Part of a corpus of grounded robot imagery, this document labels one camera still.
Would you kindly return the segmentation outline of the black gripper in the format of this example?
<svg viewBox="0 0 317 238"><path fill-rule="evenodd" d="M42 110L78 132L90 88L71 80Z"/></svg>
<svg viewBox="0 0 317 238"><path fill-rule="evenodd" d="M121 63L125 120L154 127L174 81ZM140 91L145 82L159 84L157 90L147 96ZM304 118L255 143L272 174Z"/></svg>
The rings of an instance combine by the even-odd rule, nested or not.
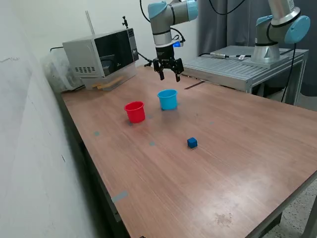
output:
<svg viewBox="0 0 317 238"><path fill-rule="evenodd" d="M156 47L157 57L153 60L154 71L159 74L160 80L164 80L164 65L163 63L169 63L169 68L175 73L175 79L180 81L180 74L184 71L182 59L174 58L173 45L167 45L164 47Z"/></svg>

